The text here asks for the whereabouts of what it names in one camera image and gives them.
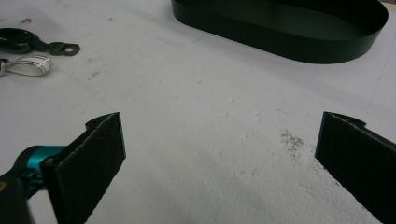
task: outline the black oval tray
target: black oval tray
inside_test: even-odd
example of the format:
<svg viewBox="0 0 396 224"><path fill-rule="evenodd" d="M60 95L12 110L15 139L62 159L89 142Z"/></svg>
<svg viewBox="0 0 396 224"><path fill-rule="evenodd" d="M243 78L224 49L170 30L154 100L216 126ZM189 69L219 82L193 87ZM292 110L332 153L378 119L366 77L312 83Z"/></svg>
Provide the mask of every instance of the black oval tray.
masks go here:
<svg viewBox="0 0 396 224"><path fill-rule="evenodd" d="M366 53L388 20L377 0L172 0L189 26L306 63Z"/></svg>

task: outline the white table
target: white table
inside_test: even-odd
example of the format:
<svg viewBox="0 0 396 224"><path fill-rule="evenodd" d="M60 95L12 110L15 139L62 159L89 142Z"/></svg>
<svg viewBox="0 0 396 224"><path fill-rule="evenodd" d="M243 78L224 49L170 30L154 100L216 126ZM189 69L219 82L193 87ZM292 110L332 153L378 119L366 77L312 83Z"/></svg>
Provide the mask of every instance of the white table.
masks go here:
<svg viewBox="0 0 396 224"><path fill-rule="evenodd" d="M25 148L68 145L86 121L121 113L127 159L88 223L379 223L314 152L323 111L396 142L394 11L367 54L330 65L181 24L170 0L14 0L0 12L0 27L81 45L51 56L46 76L0 78L0 174ZM29 202L37 224L56 223L46 191Z"/></svg>

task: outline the black rubber piece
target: black rubber piece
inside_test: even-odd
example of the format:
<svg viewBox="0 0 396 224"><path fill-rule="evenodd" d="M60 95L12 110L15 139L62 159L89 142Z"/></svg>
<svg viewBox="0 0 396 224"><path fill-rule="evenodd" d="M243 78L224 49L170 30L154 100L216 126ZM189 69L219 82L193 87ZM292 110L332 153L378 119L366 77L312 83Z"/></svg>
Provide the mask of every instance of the black rubber piece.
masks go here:
<svg viewBox="0 0 396 224"><path fill-rule="evenodd" d="M61 153L40 163L59 224L85 223L125 159L119 113L86 126Z"/></svg>
<svg viewBox="0 0 396 224"><path fill-rule="evenodd" d="M172 0L189 26L306 63L366 53L388 20L377 0Z"/></svg>
<svg viewBox="0 0 396 224"><path fill-rule="evenodd" d="M34 224L22 181L15 176L0 177L0 223Z"/></svg>
<svg viewBox="0 0 396 224"><path fill-rule="evenodd" d="M40 38L27 31L16 28L0 29L0 50L10 53L28 53L36 49L51 55L74 56L80 51L78 44L63 42L44 43Z"/></svg>
<svg viewBox="0 0 396 224"><path fill-rule="evenodd" d="M379 221L396 223L396 145L365 123L325 112L315 157Z"/></svg>

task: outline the white plastic part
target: white plastic part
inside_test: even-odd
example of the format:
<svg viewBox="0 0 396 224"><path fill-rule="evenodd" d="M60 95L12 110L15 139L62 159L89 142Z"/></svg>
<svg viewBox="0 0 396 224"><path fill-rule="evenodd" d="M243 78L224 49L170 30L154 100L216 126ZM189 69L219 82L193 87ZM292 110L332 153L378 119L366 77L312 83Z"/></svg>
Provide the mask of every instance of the white plastic part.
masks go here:
<svg viewBox="0 0 396 224"><path fill-rule="evenodd" d="M53 66L52 61L44 56L31 55L6 63L6 71L20 75L39 77L46 74Z"/></svg>
<svg viewBox="0 0 396 224"><path fill-rule="evenodd" d="M4 72L6 71L6 62L3 60L0 60L0 77L4 75Z"/></svg>

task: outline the dirt mark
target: dirt mark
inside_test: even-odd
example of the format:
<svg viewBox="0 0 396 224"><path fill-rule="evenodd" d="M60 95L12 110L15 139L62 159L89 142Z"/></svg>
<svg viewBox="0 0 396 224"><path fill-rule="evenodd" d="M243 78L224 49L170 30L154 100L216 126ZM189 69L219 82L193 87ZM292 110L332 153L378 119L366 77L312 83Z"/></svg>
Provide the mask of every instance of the dirt mark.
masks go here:
<svg viewBox="0 0 396 224"><path fill-rule="evenodd" d="M96 62L99 62L99 61L101 61L101 60L102 60L101 57L99 57L99 58L90 58L90 59L88 60L88 63L96 63Z"/></svg>
<svg viewBox="0 0 396 224"><path fill-rule="evenodd" d="M92 73L92 77L88 78L88 80L90 81L93 77L96 77L97 75L99 75L100 72L94 72Z"/></svg>
<svg viewBox="0 0 396 224"><path fill-rule="evenodd" d="M21 20L20 24L28 24L28 23L31 23L31 22L32 22L32 19L26 18L24 20Z"/></svg>
<svg viewBox="0 0 396 224"><path fill-rule="evenodd" d="M283 130L280 134L280 142L283 144L283 147L291 153L291 157L294 160L301 157L300 150L304 145L301 138L291 134L288 130Z"/></svg>

